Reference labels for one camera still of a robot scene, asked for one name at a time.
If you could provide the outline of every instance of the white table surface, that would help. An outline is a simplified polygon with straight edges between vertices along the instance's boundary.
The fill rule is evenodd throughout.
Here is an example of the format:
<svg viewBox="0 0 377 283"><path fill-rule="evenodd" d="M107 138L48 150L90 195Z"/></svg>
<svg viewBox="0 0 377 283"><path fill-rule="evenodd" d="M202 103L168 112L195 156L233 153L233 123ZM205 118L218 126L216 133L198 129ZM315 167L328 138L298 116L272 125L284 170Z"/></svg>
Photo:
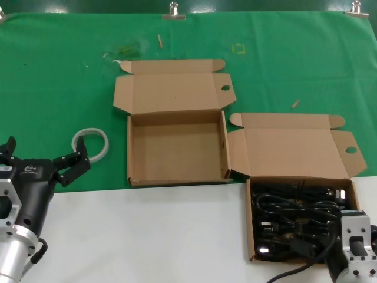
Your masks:
<svg viewBox="0 0 377 283"><path fill-rule="evenodd" d="M377 223L377 177L354 178ZM49 245L23 283L264 283L296 268L247 258L244 184L56 194ZM311 268L279 283L330 283Z"/></svg>

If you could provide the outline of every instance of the box lid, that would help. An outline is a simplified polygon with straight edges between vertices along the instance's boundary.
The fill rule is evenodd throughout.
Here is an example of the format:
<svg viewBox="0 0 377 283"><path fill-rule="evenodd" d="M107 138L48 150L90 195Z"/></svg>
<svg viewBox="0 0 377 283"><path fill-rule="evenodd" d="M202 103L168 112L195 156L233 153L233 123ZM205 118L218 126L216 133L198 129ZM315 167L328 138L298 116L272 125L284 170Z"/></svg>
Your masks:
<svg viewBox="0 0 377 283"><path fill-rule="evenodd" d="M237 113L228 133L232 171L247 176L348 179L366 169L353 134L335 130L341 116Z"/></svg>
<svg viewBox="0 0 377 283"><path fill-rule="evenodd" d="M224 60L123 61L114 106L130 114L221 109L236 101Z"/></svg>

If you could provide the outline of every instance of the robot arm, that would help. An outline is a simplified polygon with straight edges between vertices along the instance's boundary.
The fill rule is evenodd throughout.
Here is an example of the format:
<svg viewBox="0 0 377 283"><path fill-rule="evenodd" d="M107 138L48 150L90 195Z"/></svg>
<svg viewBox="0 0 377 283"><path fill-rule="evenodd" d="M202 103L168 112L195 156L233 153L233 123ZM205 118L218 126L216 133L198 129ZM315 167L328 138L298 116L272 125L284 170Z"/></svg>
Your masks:
<svg viewBox="0 0 377 283"><path fill-rule="evenodd" d="M47 250L39 236L56 184L68 186L90 169L82 137L77 152L54 160L22 160L13 156L15 147L14 137L0 146L1 283L18 283ZM38 241L42 248L35 252Z"/></svg>

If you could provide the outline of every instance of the cardboard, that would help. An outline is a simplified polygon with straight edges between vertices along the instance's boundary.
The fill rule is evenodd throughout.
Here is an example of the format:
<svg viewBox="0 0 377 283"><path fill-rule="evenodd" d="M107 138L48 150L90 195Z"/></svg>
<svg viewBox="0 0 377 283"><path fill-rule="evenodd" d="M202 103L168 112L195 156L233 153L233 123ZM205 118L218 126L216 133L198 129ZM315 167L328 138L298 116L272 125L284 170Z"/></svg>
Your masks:
<svg viewBox="0 0 377 283"><path fill-rule="evenodd" d="M352 209L359 209L350 178L366 169L362 153L341 116L321 114L237 113L230 122L243 127L228 133L232 172L246 183L247 238L255 256L252 189L254 182L326 185L343 189Z"/></svg>
<svg viewBox="0 0 377 283"><path fill-rule="evenodd" d="M223 60L123 61L114 106L128 117L132 186L227 182L223 107L236 101Z"/></svg>

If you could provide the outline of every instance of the logo on robot arm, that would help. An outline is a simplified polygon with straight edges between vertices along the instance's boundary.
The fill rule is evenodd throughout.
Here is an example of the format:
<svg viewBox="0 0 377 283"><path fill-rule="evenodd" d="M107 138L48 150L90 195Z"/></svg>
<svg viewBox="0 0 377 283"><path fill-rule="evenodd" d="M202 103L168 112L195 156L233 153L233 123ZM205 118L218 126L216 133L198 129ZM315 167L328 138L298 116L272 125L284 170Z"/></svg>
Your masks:
<svg viewBox="0 0 377 283"><path fill-rule="evenodd" d="M30 173L30 174L38 174L37 168L33 165L28 165L25 167L24 171L21 174Z"/></svg>

